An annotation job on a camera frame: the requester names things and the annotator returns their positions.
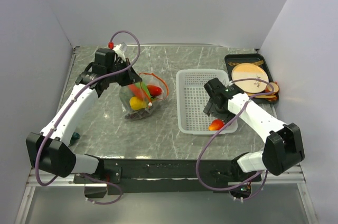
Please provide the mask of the orange carrot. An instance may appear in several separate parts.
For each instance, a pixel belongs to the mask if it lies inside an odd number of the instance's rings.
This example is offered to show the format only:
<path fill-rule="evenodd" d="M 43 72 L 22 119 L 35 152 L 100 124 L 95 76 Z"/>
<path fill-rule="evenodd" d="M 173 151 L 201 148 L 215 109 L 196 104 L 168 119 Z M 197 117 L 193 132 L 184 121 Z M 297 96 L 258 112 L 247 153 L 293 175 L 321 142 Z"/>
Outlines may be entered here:
<path fill-rule="evenodd" d="M 144 99 L 143 89 L 140 87 L 140 84 L 131 84 L 127 86 L 128 89 L 133 93 L 133 95 L 139 99 Z"/>

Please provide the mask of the yellow bell pepper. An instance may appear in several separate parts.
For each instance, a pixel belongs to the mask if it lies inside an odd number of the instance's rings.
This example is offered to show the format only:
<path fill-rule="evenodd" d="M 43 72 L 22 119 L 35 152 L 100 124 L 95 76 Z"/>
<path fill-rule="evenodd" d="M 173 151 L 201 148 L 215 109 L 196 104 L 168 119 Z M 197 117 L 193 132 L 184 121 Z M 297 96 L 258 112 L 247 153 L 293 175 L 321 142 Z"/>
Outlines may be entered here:
<path fill-rule="evenodd" d="M 129 105 L 134 111 L 147 108 L 147 103 L 136 96 L 130 98 Z"/>

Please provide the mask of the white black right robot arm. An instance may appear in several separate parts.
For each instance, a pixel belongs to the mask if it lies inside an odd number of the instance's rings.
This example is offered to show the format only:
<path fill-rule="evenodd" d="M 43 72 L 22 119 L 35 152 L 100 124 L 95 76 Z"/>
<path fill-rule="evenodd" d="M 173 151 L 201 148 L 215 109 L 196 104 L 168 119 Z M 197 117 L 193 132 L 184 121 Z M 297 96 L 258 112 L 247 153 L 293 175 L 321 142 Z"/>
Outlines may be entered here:
<path fill-rule="evenodd" d="M 278 120 L 235 84 L 225 86 L 218 78 L 209 80 L 204 88 L 210 99 L 204 113 L 227 123 L 238 118 L 253 129 L 264 143 L 264 149 L 244 153 L 234 159 L 231 175 L 243 181 L 250 172 L 267 170 L 278 176 L 305 158 L 300 128 Z"/>

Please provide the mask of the red orange mango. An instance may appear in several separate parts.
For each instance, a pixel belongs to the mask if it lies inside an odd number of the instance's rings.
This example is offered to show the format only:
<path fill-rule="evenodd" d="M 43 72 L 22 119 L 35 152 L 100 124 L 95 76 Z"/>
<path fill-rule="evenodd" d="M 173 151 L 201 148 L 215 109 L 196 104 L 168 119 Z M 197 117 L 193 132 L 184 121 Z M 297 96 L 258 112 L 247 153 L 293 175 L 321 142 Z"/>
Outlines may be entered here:
<path fill-rule="evenodd" d="M 157 85 L 147 85 L 151 97 L 158 97 L 162 94 L 162 89 Z"/>

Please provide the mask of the green bitter gourd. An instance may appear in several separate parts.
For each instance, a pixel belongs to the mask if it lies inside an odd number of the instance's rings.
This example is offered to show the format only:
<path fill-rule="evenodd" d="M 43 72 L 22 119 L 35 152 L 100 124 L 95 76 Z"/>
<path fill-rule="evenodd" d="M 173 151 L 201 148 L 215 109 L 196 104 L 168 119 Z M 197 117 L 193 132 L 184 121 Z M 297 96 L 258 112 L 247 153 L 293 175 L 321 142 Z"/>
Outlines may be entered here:
<path fill-rule="evenodd" d="M 145 95 L 147 98 L 151 98 L 151 95 L 150 95 L 150 93 L 149 93 L 149 90 L 148 90 L 148 88 L 147 88 L 147 86 L 145 85 L 144 82 L 141 82 L 141 83 L 140 83 L 140 88 L 141 88 L 142 92 L 144 93 L 144 95 Z"/>

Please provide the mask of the dark purple grape bunch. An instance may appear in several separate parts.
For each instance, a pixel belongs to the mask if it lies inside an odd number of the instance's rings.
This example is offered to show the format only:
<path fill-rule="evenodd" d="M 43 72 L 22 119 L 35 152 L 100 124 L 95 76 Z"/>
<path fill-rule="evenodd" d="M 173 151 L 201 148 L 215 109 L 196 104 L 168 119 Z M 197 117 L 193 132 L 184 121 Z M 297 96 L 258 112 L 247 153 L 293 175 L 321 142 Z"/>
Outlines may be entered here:
<path fill-rule="evenodd" d="M 130 121 L 140 120 L 147 118 L 151 114 L 146 109 L 140 109 L 125 115 L 125 119 Z"/>

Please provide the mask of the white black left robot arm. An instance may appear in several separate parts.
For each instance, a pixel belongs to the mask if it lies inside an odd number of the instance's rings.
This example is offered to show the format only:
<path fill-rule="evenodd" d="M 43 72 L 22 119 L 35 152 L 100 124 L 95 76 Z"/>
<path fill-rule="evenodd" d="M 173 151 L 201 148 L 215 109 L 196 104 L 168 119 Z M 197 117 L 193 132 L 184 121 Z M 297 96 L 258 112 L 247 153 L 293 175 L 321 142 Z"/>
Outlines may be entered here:
<path fill-rule="evenodd" d="M 125 57 L 125 50 L 124 43 L 112 49 L 98 49 L 52 121 L 39 133 L 29 133 L 26 145 L 32 167 L 62 178 L 85 173 L 94 183 L 104 178 L 105 169 L 99 158 L 75 154 L 69 144 L 79 121 L 110 84 L 124 87 L 142 81 Z"/>

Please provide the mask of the green netted melon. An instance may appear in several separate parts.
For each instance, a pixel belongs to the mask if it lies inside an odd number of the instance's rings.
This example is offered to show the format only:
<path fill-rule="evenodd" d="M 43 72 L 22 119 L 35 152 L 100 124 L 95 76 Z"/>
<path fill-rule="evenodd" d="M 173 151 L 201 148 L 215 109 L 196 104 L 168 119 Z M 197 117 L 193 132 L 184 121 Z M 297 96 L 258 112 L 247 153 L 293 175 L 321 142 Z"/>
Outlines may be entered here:
<path fill-rule="evenodd" d="M 122 105 L 126 109 L 130 109 L 129 101 L 130 99 L 134 97 L 134 93 L 129 89 L 128 86 L 121 87 L 119 90 L 119 99 L 122 103 Z"/>

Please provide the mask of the clear zip top bag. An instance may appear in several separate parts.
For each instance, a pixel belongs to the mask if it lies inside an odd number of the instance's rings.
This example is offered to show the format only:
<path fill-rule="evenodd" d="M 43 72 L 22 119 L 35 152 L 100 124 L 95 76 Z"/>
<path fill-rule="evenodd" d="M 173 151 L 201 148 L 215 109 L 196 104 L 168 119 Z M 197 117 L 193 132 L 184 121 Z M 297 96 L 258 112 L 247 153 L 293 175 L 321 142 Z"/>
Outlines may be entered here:
<path fill-rule="evenodd" d="M 167 83 L 154 73 L 141 72 L 142 82 L 121 87 L 119 99 L 124 109 L 124 118 L 136 121 L 147 118 L 168 97 Z"/>

